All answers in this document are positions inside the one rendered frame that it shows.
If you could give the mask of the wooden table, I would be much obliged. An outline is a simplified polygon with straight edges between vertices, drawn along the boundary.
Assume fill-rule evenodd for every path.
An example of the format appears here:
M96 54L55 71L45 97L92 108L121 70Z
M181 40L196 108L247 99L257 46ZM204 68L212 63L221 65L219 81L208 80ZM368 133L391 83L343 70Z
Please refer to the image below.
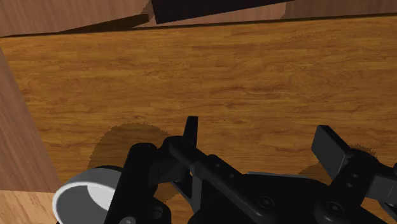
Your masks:
M397 163L397 16L1 38L61 181L160 144L199 118L198 147L242 172L326 181L329 125Z

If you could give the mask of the white cup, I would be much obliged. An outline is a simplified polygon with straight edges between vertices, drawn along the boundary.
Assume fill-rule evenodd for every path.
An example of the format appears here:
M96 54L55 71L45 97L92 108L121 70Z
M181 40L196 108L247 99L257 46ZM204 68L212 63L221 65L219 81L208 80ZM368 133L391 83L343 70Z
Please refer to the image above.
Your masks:
M72 177L54 194L57 224L104 224L122 168L102 165Z

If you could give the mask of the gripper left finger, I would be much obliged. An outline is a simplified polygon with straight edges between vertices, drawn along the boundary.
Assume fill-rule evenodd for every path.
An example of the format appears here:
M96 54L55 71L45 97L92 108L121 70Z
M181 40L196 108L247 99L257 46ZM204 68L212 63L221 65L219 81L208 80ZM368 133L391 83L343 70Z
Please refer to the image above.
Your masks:
M198 118L189 116L182 136L161 147L134 144L128 152L104 224L172 224L171 210L154 194L172 183L193 215L187 224L274 224L274 201L248 174L197 148Z

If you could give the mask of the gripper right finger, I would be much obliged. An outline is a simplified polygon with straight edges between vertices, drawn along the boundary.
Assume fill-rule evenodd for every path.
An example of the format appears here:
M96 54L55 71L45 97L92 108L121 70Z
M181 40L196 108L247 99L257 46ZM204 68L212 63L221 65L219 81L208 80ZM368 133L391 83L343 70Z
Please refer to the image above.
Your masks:
M362 207L365 198L397 222L397 164L351 148L327 125L317 126L311 150L332 179L314 207L318 224L387 224Z

